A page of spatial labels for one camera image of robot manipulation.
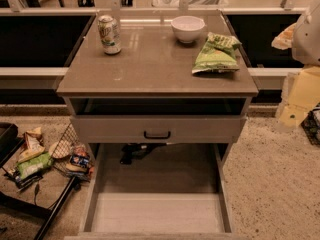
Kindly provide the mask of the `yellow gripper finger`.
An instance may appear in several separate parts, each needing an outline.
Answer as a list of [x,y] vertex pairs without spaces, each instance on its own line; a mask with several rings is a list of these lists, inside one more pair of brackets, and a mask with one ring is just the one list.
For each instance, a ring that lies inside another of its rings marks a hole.
[[271,46],[280,50],[291,48],[295,26],[296,24],[293,23],[286,29],[284,29],[278,36],[273,39],[273,41],[271,42]]
[[320,103],[320,67],[304,66],[297,74],[290,73],[281,98],[276,112],[278,124],[282,129],[294,129]]

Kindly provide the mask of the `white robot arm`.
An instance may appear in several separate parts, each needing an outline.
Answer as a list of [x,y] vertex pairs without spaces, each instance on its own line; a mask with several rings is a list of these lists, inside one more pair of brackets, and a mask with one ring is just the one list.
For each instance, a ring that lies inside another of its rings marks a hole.
[[293,59],[303,64],[297,74],[287,78],[288,92],[277,110],[279,124],[293,129],[320,102],[320,0],[313,0],[296,23],[273,39],[271,46],[291,49]]

